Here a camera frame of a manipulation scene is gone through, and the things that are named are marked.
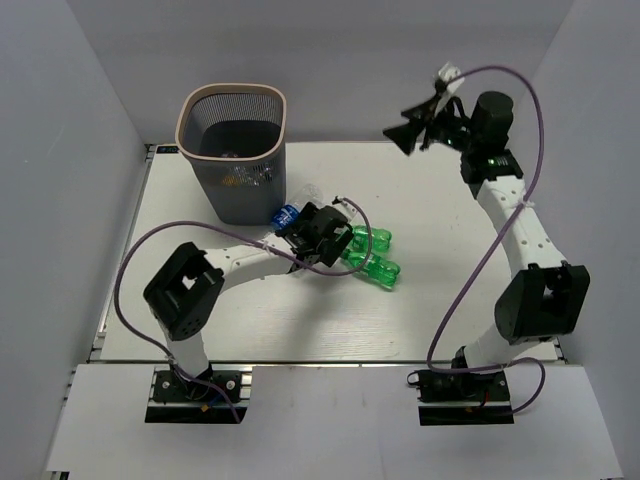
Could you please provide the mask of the green plastic bottle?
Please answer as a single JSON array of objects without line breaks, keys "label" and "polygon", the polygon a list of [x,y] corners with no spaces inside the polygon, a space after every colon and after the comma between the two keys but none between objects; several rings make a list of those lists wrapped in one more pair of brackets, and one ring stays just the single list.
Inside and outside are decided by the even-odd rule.
[{"label": "green plastic bottle", "polygon": [[383,228],[367,229],[365,225],[353,227],[354,237],[351,241],[351,249],[366,252],[371,247],[375,252],[388,252],[391,248],[392,233]]},{"label": "green plastic bottle", "polygon": [[353,275],[359,279],[366,280],[386,290],[393,290],[401,272],[401,267],[381,255],[371,253],[365,261],[365,251],[345,250],[341,254],[343,264],[354,270],[362,265],[362,268]]}]

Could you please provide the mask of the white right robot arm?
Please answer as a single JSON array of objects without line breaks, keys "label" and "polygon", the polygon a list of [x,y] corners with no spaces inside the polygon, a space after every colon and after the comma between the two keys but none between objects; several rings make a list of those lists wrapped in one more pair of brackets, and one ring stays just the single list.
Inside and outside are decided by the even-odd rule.
[{"label": "white right robot arm", "polygon": [[507,147],[513,123],[508,95],[484,92],[465,115],[459,97],[435,94],[401,115],[405,123],[385,129],[384,136],[406,155],[433,143],[458,151],[463,181],[491,220],[508,260],[511,281],[495,303],[493,325],[463,346],[451,364],[453,390],[472,399],[488,385],[482,367],[495,370],[575,330],[590,275],[555,247],[526,197],[523,171]]}]

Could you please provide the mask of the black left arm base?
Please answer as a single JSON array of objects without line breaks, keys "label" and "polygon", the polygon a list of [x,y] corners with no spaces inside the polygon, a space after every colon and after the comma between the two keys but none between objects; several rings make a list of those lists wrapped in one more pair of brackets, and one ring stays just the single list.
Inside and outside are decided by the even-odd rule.
[{"label": "black left arm base", "polygon": [[156,368],[152,376],[145,422],[148,424],[235,425],[249,406],[252,372],[214,369],[209,383],[229,398],[235,413],[215,388],[186,381],[173,368]]}]

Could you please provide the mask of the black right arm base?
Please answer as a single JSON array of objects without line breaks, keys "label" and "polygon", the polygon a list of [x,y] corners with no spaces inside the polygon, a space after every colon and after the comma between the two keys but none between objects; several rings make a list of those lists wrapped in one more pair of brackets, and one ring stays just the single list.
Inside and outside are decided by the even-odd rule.
[{"label": "black right arm base", "polygon": [[481,426],[514,423],[503,372],[445,375],[415,370],[407,385],[418,392],[421,426]]}]

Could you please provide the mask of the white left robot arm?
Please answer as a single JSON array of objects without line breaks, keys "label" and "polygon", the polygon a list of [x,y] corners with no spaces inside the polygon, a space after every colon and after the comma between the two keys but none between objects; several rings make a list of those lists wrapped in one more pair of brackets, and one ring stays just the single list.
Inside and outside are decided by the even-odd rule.
[{"label": "white left robot arm", "polygon": [[186,242],[177,247],[147,284],[143,298],[181,369],[176,382],[180,391],[199,399],[210,390],[211,367],[201,330],[218,297],[254,280],[292,274],[302,264],[333,266],[353,239],[355,216],[355,208],[344,201],[321,208],[307,204],[296,220],[257,246],[201,250]]}]

